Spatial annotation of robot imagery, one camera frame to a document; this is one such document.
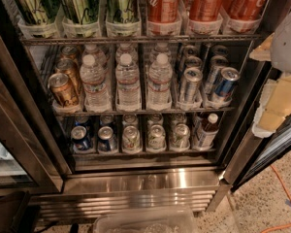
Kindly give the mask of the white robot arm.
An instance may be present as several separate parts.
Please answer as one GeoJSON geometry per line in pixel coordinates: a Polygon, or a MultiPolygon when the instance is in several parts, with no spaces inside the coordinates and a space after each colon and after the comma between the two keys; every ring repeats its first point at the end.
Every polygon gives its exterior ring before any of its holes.
{"type": "Polygon", "coordinates": [[[282,72],[277,81],[264,85],[251,129],[254,136],[268,138],[291,115],[291,12],[249,57],[270,61],[282,72]]]}

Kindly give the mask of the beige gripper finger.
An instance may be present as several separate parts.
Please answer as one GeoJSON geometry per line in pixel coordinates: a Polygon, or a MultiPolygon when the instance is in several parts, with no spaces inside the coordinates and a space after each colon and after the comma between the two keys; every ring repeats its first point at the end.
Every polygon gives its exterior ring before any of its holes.
{"type": "Polygon", "coordinates": [[[268,79],[255,112],[252,133],[258,138],[268,138],[291,115],[291,74],[277,81],[268,79]]]}
{"type": "Polygon", "coordinates": [[[262,44],[260,44],[256,49],[254,49],[249,57],[257,61],[270,61],[271,60],[271,45],[273,42],[274,33],[268,36],[262,44]]]}

